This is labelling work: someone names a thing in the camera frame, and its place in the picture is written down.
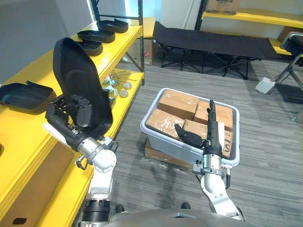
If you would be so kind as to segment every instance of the metal stand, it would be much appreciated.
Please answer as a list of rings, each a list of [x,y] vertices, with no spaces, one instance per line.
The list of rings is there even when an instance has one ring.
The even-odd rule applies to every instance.
[[[275,78],[275,83],[281,83],[284,79],[286,79],[289,75],[291,75],[294,78],[295,82],[299,85],[299,87],[303,91],[303,83],[299,80],[299,78],[297,77],[297,75],[295,74],[294,69],[293,69],[293,66],[301,58],[302,54],[303,54],[303,52],[300,53],[299,55],[297,55],[293,59],[293,61],[283,70],[283,72],[281,72],[281,74]],[[294,122],[296,120],[296,118],[301,116],[302,114],[303,114],[303,110],[298,112],[294,117],[291,117],[290,120]]]
[[[174,63],[179,63],[180,64],[180,71],[183,71],[184,64],[186,63],[189,66],[191,66],[198,73],[207,74],[207,73],[210,73],[210,72],[213,72],[213,71],[216,71],[216,70],[222,70],[222,69],[224,69],[224,75],[223,75],[223,77],[226,77],[226,75],[227,75],[227,73],[228,73],[229,70],[234,70],[241,77],[243,77],[243,79],[248,79],[248,66],[249,66],[248,63],[251,62],[251,61],[260,60],[259,58],[244,57],[245,58],[244,61],[239,61],[239,60],[243,59],[243,57],[240,57],[238,55],[232,55],[231,62],[227,62],[225,60],[225,57],[224,57],[225,55],[220,55],[220,54],[216,54],[216,53],[213,53],[213,52],[200,52],[197,56],[201,56],[202,55],[203,58],[202,58],[202,63],[201,63],[202,70],[199,70],[196,66],[194,66],[193,64],[191,64],[191,63],[189,63],[188,61],[185,60],[186,52],[188,52],[190,50],[188,50],[188,49],[182,49],[182,48],[177,48],[177,47],[172,47],[172,46],[167,46],[165,44],[160,44],[160,46],[164,50],[163,51],[163,55],[162,55],[162,60],[161,60],[161,68],[164,68],[164,67],[166,67],[168,65],[171,65],[171,64],[174,64]],[[173,51],[175,49],[183,50],[182,57],[178,56]],[[178,59],[178,61],[171,61],[171,62],[168,62],[168,63],[164,64],[167,52],[172,53]],[[204,71],[204,62],[205,62],[205,55],[206,54],[213,55],[216,59],[218,59],[219,61],[221,61],[223,63],[223,66],[215,68],[215,69]],[[234,67],[234,66],[240,65],[240,64],[246,64],[246,74],[245,75]]]
[[[238,55],[233,55],[232,56],[232,61],[231,62],[227,62],[225,59],[224,59],[224,56],[221,57],[219,56],[218,54],[216,53],[209,53],[209,54],[212,54],[214,57],[216,57],[216,59],[218,59],[219,61],[221,61],[223,63],[223,66],[222,67],[218,67],[218,68],[215,68],[215,69],[211,69],[211,70],[207,70],[207,71],[202,71],[202,73],[204,74],[207,74],[207,73],[210,73],[210,72],[213,72],[213,71],[216,71],[216,70],[221,70],[221,69],[224,69],[224,75],[223,77],[226,77],[227,73],[229,70],[234,70],[235,72],[237,72],[241,77],[243,77],[243,79],[248,79],[248,66],[249,66],[249,62],[251,61],[256,61],[256,60],[260,60],[258,58],[249,58],[249,57],[246,57],[246,60],[245,61],[240,61],[238,62],[238,60],[241,59],[240,56]],[[236,65],[240,65],[240,64],[245,64],[246,63],[246,75],[244,75],[243,73],[241,73],[239,70],[237,70],[234,66]]]
[[[195,30],[200,31],[201,24],[202,24],[202,14],[206,10],[207,0],[201,0],[200,8],[196,20]]]
[[[110,14],[100,14],[98,9],[98,3],[99,0],[90,0],[91,5],[93,7],[93,11],[95,14],[96,21],[100,21],[100,17],[115,17],[115,18],[121,18],[121,19],[132,19],[132,20],[138,20],[139,25],[143,26],[143,0],[138,0],[138,16],[137,17],[128,17],[128,16],[121,16],[121,15],[110,15]],[[143,30],[140,35],[140,59],[141,59],[141,66],[139,66],[135,60],[129,55],[129,53],[126,52],[126,55],[129,57],[129,59],[135,64],[135,66],[140,70],[140,72],[144,72],[144,45],[143,45]],[[145,84],[145,75],[142,79],[142,85]]]

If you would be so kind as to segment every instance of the floor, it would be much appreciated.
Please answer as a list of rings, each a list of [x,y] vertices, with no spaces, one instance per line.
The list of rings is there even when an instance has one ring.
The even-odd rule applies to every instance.
[[[232,72],[205,75],[146,66],[146,85],[140,87],[116,141],[117,165],[112,211],[116,204],[128,212],[158,208],[178,208],[187,201],[192,209],[209,211],[189,169],[146,158],[147,136],[140,121],[163,87],[212,98],[238,108],[241,116],[241,159],[232,169],[228,195],[251,224],[267,227],[301,227],[303,225],[303,145],[302,118],[289,120],[300,111],[303,92],[286,79],[270,95],[255,91],[263,76],[273,78],[286,63],[255,61],[250,65],[250,79],[243,80]],[[129,63],[120,68],[133,69]],[[81,219],[81,210],[75,223]]]

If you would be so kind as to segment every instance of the white wall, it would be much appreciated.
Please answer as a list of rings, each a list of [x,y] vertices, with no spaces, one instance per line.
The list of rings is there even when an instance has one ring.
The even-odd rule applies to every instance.
[[[165,27],[194,30],[200,3],[201,0],[162,0],[161,24]],[[189,17],[184,24],[187,13]]]
[[[1,0],[0,83],[90,23],[86,0]]]
[[[138,1],[137,0],[124,0],[126,15],[137,17],[138,16]],[[156,20],[161,20],[161,2],[163,0],[143,0],[143,16],[155,17]]]

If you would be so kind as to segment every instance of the brown cardboard box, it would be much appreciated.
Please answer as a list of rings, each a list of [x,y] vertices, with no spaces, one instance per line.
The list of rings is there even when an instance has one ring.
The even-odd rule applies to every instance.
[[[155,53],[157,51],[157,44],[155,44],[151,38],[145,38],[143,41],[144,46],[144,64],[145,65],[152,65],[155,59]],[[141,64],[141,57],[140,57],[140,41],[136,39],[133,45],[127,51],[132,58],[136,61],[136,63]]]
[[[208,0],[206,12],[236,14],[241,0]]]
[[[231,149],[232,149],[232,132],[225,131],[225,141],[224,141],[224,148],[223,148],[223,156],[230,157],[231,156]]]
[[[172,163],[172,164],[182,166],[185,168],[193,168],[193,165],[191,165],[185,161],[182,161],[173,156],[167,155],[161,151],[155,150],[154,148],[151,147],[150,142],[148,140],[146,141],[146,144],[145,144],[145,156],[159,160],[161,162],[168,162],[168,163]]]
[[[183,128],[186,131],[190,131],[194,134],[201,136],[201,138],[203,138],[203,139],[206,139],[206,137],[207,137],[207,125],[206,124],[201,124],[198,122],[185,120]]]
[[[36,226],[72,157],[73,153],[58,142],[0,221],[0,226],[18,223],[22,227]]]
[[[186,131],[190,131],[201,136],[201,138],[204,140],[207,138],[207,125],[205,124],[193,122],[190,120],[185,120],[183,128]],[[225,134],[225,141],[223,147],[223,155],[225,157],[230,157],[231,148],[232,148],[232,132],[225,131],[224,134]]]
[[[288,33],[290,32],[300,32],[303,33],[303,29],[302,28],[298,28],[298,27],[288,27],[285,26],[281,32],[281,34],[278,37],[278,40],[280,42],[283,42],[283,40],[287,37]]]
[[[180,127],[183,127],[184,120],[162,110],[155,109],[146,124],[154,130],[178,140],[179,136],[174,125],[179,124]]]
[[[208,102],[199,101],[193,121],[207,125],[207,123],[208,123],[207,108],[209,108]],[[224,122],[225,130],[232,131],[232,109],[231,108],[221,106],[221,105],[216,105],[216,120],[218,122]]]
[[[158,109],[182,119],[192,120],[198,101],[197,97],[167,90],[159,101]]]

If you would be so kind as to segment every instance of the yellow shelving unit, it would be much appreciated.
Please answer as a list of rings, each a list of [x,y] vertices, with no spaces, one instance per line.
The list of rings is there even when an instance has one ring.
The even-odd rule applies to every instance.
[[[97,27],[93,23],[85,29],[97,29]],[[115,41],[103,44],[103,52],[99,56],[91,57],[97,67],[100,81],[103,81],[115,68],[135,39],[142,34],[142,30],[142,26],[129,26],[127,32],[116,33]],[[111,136],[116,134],[140,82],[144,78],[144,73],[132,72],[129,78],[135,79],[136,82],[130,81],[133,88],[129,91],[127,98],[122,100],[118,97],[116,100],[113,109],[114,123],[109,130]],[[57,95],[62,93],[53,74],[53,50],[25,67],[4,84],[25,83],[27,80],[52,87]],[[1,172],[0,177],[0,220],[57,142],[42,128],[45,122],[45,113],[29,115],[9,110],[0,105],[2,128],[0,138],[4,147],[0,166],[5,169]],[[85,196],[91,173],[91,171],[78,170],[71,163],[44,212],[40,221],[41,226],[53,226],[54,219],[51,220],[49,217],[54,218],[58,213],[66,211],[68,217],[62,214],[62,218],[56,217],[56,220],[61,219],[60,222],[68,223],[67,226],[71,223],[79,208],[79,202]],[[70,203],[70,208],[67,208],[64,203]]]
[[[267,11],[267,10],[260,10],[260,9],[240,8],[238,10],[238,13],[235,15],[204,12],[202,14],[202,19],[205,17],[245,20],[245,21],[260,22],[260,23],[267,23],[273,25],[303,28],[303,16]]]

